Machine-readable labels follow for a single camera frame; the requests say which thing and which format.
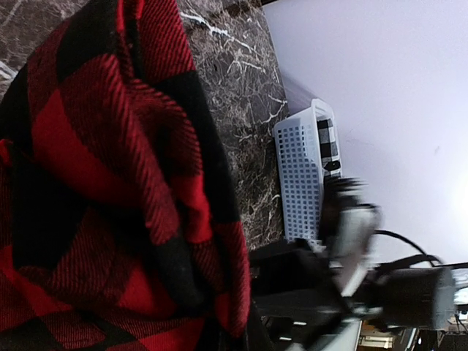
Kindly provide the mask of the red black plaid shirt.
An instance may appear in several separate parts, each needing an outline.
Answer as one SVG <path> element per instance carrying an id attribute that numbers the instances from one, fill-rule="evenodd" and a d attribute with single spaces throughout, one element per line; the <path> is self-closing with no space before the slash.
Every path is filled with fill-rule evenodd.
<path id="1" fill-rule="evenodd" d="M 1 101 L 1 348 L 246 350 L 249 258 L 175 1 L 90 1 Z"/>

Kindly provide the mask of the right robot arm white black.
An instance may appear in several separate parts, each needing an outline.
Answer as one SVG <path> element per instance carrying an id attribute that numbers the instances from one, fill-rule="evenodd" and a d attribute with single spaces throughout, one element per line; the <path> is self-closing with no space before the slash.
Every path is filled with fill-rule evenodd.
<path id="1" fill-rule="evenodd" d="M 455 312 L 452 270 L 419 249 L 369 267 L 380 210 L 361 199 L 361 183 L 324 183 L 319 245 L 277 241 L 249 255 L 254 315 L 268 350 L 324 350 L 348 326 L 368 320 L 382 331 L 440 331 Z"/>

